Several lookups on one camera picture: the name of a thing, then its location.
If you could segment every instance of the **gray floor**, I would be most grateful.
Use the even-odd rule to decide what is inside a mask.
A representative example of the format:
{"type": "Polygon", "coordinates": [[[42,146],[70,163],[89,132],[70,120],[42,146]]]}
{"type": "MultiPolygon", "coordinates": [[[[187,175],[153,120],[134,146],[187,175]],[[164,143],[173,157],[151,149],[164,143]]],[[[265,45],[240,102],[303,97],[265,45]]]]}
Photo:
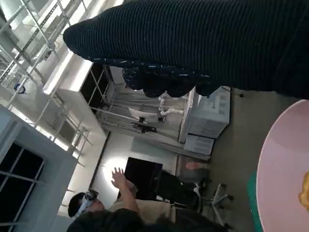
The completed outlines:
{"type": "Polygon", "coordinates": [[[223,217],[236,232],[253,232],[253,221],[247,195],[247,182],[256,172],[264,139],[277,117],[296,99],[269,92],[244,92],[244,98],[233,96],[231,123],[216,140],[211,160],[210,191],[219,183],[235,200],[228,204],[223,217]]]}

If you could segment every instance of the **window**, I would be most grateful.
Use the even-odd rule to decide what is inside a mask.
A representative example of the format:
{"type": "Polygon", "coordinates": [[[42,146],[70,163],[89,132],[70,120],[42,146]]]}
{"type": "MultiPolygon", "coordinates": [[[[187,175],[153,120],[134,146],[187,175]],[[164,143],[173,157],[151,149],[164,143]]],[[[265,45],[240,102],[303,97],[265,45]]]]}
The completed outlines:
{"type": "Polygon", "coordinates": [[[44,160],[17,144],[12,144],[0,163],[1,232],[10,232],[38,182],[44,160]]]}

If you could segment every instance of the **pink round table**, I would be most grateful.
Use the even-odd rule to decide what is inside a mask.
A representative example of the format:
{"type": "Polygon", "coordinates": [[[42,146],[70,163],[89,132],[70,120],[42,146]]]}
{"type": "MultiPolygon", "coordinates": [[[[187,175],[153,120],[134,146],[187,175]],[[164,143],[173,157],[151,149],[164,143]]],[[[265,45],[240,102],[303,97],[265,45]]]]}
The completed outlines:
{"type": "Polygon", "coordinates": [[[264,232],[309,232],[298,201],[309,171],[309,101],[290,106],[270,129],[257,169],[256,198],[264,232]]]}

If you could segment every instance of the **vr headset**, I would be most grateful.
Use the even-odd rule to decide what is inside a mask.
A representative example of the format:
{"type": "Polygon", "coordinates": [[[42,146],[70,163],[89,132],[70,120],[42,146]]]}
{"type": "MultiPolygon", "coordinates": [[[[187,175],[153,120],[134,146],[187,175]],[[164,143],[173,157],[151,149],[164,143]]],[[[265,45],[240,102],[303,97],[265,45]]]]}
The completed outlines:
{"type": "Polygon", "coordinates": [[[77,213],[75,214],[75,218],[77,218],[80,214],[83,213],[83,211],[87,208],[90,207],[93,204],[93,201],[97,199],[98,192],[95,191],[94,189],[88,189],[88,191],[85,193],[82,199],[82,205],[79,207],[77,213]]]}

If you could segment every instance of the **monitor screen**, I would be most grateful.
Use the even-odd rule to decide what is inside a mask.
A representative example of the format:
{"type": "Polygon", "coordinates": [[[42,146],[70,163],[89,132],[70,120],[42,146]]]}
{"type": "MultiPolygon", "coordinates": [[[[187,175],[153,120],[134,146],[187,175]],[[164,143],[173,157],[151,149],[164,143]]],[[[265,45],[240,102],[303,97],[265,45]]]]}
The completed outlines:
{"type": "Polygon", "coordinates": [[[163,164],[129,157],[125,176],[138,189],[136,199],[155,200],[156,177],[162,170],[163,164]]]}

